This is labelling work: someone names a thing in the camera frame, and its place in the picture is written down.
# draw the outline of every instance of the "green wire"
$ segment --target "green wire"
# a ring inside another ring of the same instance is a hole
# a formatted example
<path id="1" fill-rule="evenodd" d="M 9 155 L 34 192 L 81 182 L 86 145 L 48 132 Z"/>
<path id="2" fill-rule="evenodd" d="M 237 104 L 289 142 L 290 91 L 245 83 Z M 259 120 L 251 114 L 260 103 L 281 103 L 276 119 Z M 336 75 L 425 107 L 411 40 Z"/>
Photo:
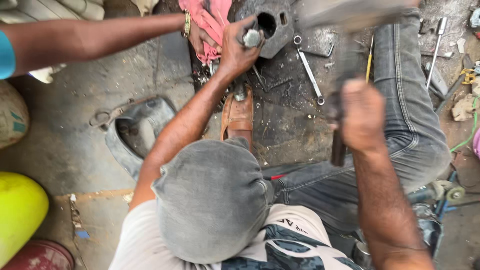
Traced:
<path id="1" fill-rule="evenodd" d="M 479 99 L 480 97 L 476 97 L 474 100 L 473 100 L 473 108 L 476 108 L 477 107 L 477 99 Z M 450 149 L 450 153 L 452 153 L 453 151 L 457 150 L 459 147 L 462 147 L 464 145 L 466 145 L 467 143 L 470 142 L 470 140 L 473 139 L 473 136 L 475 135 L 475 130 L 477 129 L 477 119 L 478 119 L 478 116 L 477 116 L 477 112 L 474 112 L 473 113 L 473 127 L 472 127 L 472 134 L 470 134 L 470 137 L 468 137 L 468 139 L 466 141 L 464 141 L 463 143 L 460 143 L 459 145 L 455 146 L 454 148 Z"/>

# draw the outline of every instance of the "white t-shirt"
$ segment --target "white t-shirt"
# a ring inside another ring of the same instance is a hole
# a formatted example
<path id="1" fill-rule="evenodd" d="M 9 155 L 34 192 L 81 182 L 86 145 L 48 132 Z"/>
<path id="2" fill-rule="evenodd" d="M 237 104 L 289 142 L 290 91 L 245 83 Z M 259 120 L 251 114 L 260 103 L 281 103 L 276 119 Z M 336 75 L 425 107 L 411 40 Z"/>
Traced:
<path id="1" fill-rule="evenodd" d="M 175 257 L 163 243 L 155 200 L 125 218 L 110 270 L 361 270 L 331 247 L 320 217 L 303 206 L 275 204 L 258 235 L 235 257 L 200 265 Z"/>

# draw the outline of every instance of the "hand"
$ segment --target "hand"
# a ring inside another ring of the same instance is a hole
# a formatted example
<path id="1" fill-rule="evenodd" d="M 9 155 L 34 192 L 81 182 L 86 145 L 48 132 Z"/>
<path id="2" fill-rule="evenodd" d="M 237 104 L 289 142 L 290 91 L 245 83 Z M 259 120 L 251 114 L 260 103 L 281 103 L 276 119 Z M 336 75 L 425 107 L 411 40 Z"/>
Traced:
<path id="1" fill-rule="evenodd" d="M 260 31 L 262 42 L 258 48 L 247 48 L 242 44 L 243 35 L 257 23 L 257 16 L 250 16 L 239 22 L 227 25 L 223 31 L 222 60 L 220 61 L 219 69 L 230 73 L 233 78 L 238 77 L 252 67 L 265 44 L 263 31 Z"/>
<path id="2" fill-rule="evenodd" d="M 193 48 L 198 54 L 205 55 L 204 50 L 204 41 L 216 49 L 217 53 L 222 53 L 222 47 L 220 47 L 209 35 L 208 33 L 198 27 L 198 25 L 191 20 L 190 25 L 190 35 L 188 36 L 188 40 L 192 44 Z"/>
<path id="3" fill-rule="evenodd" d="M 346 146 L 362 153 L 384 146 L 385 99 L 365 79 L 348 80 L 342 89 Z"/>

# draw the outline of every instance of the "bolt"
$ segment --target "bolt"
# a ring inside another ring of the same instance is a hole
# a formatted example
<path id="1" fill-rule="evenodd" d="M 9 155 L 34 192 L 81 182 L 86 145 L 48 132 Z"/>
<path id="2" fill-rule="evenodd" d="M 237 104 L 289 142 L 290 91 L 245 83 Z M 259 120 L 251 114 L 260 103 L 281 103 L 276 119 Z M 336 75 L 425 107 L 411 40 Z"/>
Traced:
<path id="1" fill-rule="evenodd" d="M 462 197 L 462 193 L 461 193 L 460 191 L 454 192 L 454 193 L 452 194 L 452 198 L 453 198 L 453 199 L 459 199 L 459 198 L 461 198 L 461 197 Z"/>

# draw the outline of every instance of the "gold bangle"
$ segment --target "gold bangle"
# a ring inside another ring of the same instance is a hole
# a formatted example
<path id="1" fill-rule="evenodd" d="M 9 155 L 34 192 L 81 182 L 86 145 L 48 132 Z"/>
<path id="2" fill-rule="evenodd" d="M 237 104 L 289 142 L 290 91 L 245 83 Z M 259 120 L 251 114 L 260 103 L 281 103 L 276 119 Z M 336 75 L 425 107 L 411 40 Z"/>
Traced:
<path id="1" fill-rule="evenodd" d="M 192 16 L 190 16 L 190 12 L 185 9 L 183 11 L 185 13 L 185 26 L 183 28 L 183 36 L 188 38 L 190 36 L 190 26 L 192 25 Z"/>

